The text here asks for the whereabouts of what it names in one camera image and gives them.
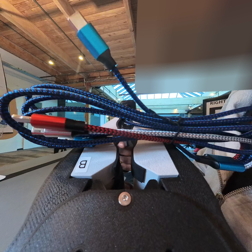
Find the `black framed white sign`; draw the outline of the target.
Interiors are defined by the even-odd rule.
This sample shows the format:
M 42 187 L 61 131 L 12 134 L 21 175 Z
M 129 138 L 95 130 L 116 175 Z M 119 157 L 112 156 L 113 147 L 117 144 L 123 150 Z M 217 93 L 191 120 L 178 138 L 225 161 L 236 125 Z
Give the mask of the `black framed white sign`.
M 216 113 L 220 113 L 222 107 L 225 105 L 226 100 L 228 99 L 229 95 L 222 95 L 218 97 L 212 97 L 203 100 L 203 116 L 206 115 L 213 115 Z

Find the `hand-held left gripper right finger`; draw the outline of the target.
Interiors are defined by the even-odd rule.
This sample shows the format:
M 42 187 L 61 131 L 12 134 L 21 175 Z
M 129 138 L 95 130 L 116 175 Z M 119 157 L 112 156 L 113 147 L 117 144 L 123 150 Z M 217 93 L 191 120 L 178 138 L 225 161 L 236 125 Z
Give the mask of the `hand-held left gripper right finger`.
M 131 172 L 135 184 L 159 182 L 162 178 L 175 178 L 179 173 L 163 143 L 138 140 L 131 154 Z

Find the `person's right hand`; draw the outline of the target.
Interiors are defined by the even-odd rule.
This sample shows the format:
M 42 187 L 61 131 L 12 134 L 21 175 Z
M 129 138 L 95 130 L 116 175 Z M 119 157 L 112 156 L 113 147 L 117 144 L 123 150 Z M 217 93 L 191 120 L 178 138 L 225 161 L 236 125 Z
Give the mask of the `person's right hand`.
M 117 146 L 119 149 L 121 167 L 124 172 L 130 172 L 132 147 L 129 146 L 127 142 L 119 142 Z

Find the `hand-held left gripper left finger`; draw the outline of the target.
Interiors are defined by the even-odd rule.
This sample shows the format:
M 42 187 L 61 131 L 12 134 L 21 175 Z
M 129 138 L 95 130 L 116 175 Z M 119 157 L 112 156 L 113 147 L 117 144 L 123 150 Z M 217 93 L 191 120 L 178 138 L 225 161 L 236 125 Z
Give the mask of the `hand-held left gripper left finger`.
M 71 172 L 71 177 L 78 179 L 100 180 L 107 189 L 124 188 L 124 172 L 119 157 L 118 143 L 86 147 Z

